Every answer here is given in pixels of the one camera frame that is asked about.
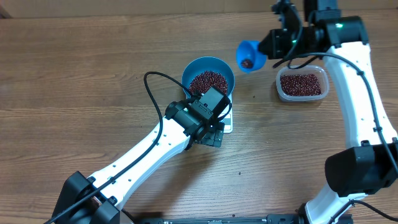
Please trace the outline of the blue plastic scoop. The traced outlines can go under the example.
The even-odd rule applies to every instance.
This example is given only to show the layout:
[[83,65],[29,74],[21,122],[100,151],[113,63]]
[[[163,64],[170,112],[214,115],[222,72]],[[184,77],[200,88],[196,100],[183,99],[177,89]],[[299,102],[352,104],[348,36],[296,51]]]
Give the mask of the blue plastic scoop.
[[239,69],[246,73],[260,70],[267,60],[267,56],[258,50],[259,41],[243,40],[236,49],[236,63]]

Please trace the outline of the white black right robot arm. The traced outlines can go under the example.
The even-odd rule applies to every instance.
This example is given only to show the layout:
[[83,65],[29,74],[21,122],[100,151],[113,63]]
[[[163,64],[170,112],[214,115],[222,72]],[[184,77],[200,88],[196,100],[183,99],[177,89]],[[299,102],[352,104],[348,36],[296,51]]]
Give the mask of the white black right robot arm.
[[305,1],[304,11],[300,17],[290,1],[276,2],[272,12],[282,26],[271,30],[257,49],[277,64],[319,58],[335,85],[346,148],[326,160],[326,184],[300,207],[298,219],[337,223],[351,206],[397,179],[397,132],[377,89],[362,19],[342,16],[336,1]]

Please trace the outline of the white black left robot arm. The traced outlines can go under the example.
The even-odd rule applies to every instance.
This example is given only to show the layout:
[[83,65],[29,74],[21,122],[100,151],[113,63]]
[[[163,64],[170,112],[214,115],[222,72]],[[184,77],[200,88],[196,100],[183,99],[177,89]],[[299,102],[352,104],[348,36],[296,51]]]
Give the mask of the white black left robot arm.
[[230,98],[216,87],[171,102],[157,126],[112,164],[64,183],[49,223],[130,223],[121,213],[137,188],[163,163],[199,143],[220,147]]

